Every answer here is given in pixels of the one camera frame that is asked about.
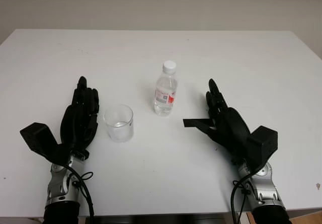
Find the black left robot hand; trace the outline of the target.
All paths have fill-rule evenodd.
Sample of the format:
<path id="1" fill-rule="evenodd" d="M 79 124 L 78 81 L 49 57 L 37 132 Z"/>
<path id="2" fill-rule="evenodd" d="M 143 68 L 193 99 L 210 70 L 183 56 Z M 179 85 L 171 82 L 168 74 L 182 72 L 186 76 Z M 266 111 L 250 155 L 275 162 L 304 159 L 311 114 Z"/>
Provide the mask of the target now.
<path id="1" fill-rule="evenodd" d="M 89 157 L 87 147 L 97 132 L 98 112 L 98 91 L 87 87 L 87 79 L 81 76 L 74 90 L 72 102 L 64 113 L 60 126 L 60 139 L 68 152 L 76 154 L 82 160 Z"/>

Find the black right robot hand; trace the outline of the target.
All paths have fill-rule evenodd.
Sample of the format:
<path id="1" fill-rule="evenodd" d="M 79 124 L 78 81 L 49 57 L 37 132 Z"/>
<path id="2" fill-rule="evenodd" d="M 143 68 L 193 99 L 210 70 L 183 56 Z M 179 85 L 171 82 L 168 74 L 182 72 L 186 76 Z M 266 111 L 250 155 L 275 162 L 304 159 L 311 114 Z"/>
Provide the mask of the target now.
<path id="1" fill-rule="evenodd" d="M 241 115 L 228 107 L 222 93 L 213 79 L 209 80 L 206 93 L 208 119 L 184 119 L 185 127 L 196 127 L 211 140 L 226 148 L 234 158 L 246 159 L 245 144 L 250 130 Z"/>

